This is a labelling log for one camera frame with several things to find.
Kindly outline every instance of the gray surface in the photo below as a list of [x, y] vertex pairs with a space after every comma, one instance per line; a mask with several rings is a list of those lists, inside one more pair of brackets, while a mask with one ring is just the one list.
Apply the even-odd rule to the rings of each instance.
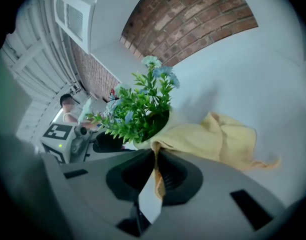
[[[117, 200], [106, 185], [108, 170], [136, 156], [140, 151], [124, 153], [108, 159], [65, 164], [62, 171], [88, 171], [67, 182], [76, 196], [99, 217], [116, 225], [130, 214], [131, 202]], [[148, 239], [249, 239], [256, 237], [249, 221], [230, 197], [230, 192], [246, 190], [271, 216], [284, 210], [282, 203], [267, 189], [241, 172], [221, 163], [194, 155], [178, 153], [180, 158], [197, 165], [203, 172], [199, 192], [185, 205], [162, 208], [161, 215], [144, 237]]]
[[160, 238], [163, 229], [165, 239], [249, 239], [255, 232], [230, 197], [238, 190], [246, 190], [273, 217], [285, 210], [272, 193], [241, 172], [194, 155], [177, 155], [201, 169], [202, 187], [185, 205], [163, 207], [146, 237]]
[[109, 169], [129, 159], [134, 158], [143, 151], [121, 152], [114, 157], [84, 163], [70, 163], [61, 166], [62, 171], [70, 172], [85, 169], [88, 173], [68, 180], [70, 187], [87, 205], [100, 217], [113, 225], [130, 215], [132, 202], [118, 200], [106, 183], [106, 174]]
[[0, 54], [0, 134], [15, 135], [31, 102]]
[[81, 150], [79, 155], [77, 156], [71, 155], [70, 160], [69, 160], [70, 163], [82, 163], [84, 161], [85, 155], [87, 153], [87, 150], [90, 144], [89, 142], [92, 139], [92, 136], [93, 134], [91, 133], [87, 140], [88, 143], [84, 146], [84, 148]]
[[[53, 193], [76, 240], [136, 239], [107, 223], [103, 217], [92, 210], [88, 203], [72, 189], [53, 156], [44, 154], [42, 157]], [[78, 163], [67, 164], [72, 169], [77, 165]]]

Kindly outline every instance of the black object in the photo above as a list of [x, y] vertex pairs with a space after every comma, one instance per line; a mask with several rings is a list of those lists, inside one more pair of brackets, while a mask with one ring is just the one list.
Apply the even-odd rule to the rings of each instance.
[[150, 225], [151, 223], [140, 211], [139, 204], [135, 202], [130, 217], [120, 221], [116, 227], [130, 235], [140, 237]]
[[83, 159], [83, 162], [85, 162], [85, 160], [87, 159], [87, 157], [89, 157], [91, 154], [86, 153]]
[[68, 138], [72, 127], [73, 126], [70, 125], [52, 123], [44, 133], [43, 137], [65, 141]]
[[254, 230], [259, 230], [273, 218], [245, 191], [230, 193], [236, 204], [242, 210]]
[[80, 132], [82, 135], [85, 135], [88, 133], [88, 130], [85, 127], [81, 127]]
[[81, 176], [81, 175], [87, 174], [87, 173], [88, 173], [87, 170], [79, 169], [79, 170], [64, 172], [64, 176], [65, 176], [65, 178], [70, 179], [70, 178]]
[[45, 152], [49, 153], [49, 154], [52, 154], [59, 164], [65, 164], [65, 159], [64, 159], [64, 156], [61, 152], [58, 152], [54, 148], [51, 148], [50, 146], [45, 145], [44, 143], [42, 143], [42, 146], [43, 146]]
[[[113, 167], [106, 174], [106, 184], [116, 198], [131, 202], [138, 199], [155, 164], [153, 151], [143, 152], [143, 155]], [[185, 204], [202, 186], [202, 172], [186, 160], [162, 151], [158, 154], [157, 164], [165, 185], [163, 206]]]
[[117, 199], [135, 202], [154, 168], [154, 154], [143, 150], [143, 154], [119, 164], [106, 174], [106, 184]]
[[93, 150], [96, 153], [111, 153], [122, 151], [123, 138], [113, 138], [111, 134], [101, 132], [96, 136], [96, 141], [93, 144]]

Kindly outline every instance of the yellow cloth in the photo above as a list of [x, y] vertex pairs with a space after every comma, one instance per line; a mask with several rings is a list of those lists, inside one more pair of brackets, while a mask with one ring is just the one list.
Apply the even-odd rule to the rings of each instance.
[[238, 170], [275, 168], [280, 160], [266, 164], [253, 160], [256, 131], [229, 116], [209, 112], [201, 124], [183, 124], [151, 139], [155, 155], [160, 148], [210, 159]]

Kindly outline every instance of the white wall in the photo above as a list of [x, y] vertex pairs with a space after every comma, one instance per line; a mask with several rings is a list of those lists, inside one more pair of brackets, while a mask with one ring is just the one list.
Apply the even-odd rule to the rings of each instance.
[[97, 0], [91, 27], [91, 53], [121, 38], [132, 11], [140, 0]]
[[54, 21], [52, 0], [25, 0], [15, 31], [6, 36], [1, 56], [15, 80], [32, 98], [17, 136], [37, 145], [39, 134], [60, 109], [60, 96], [80, 89]]
[[147, 68], [119, 40], [113, 41], [92, 52], [118, 81], [132, 85], [134, 76], [131, 73], [147, 74]]
[[259, 27], [175, 65], [181, 87], [172, 105], [192, 123], [214, 111], [255, 128], [255, 159], [282, 162], [246, 175], [289, 206], [306, 194], [306, 36], [286, 0], [246, 1]]

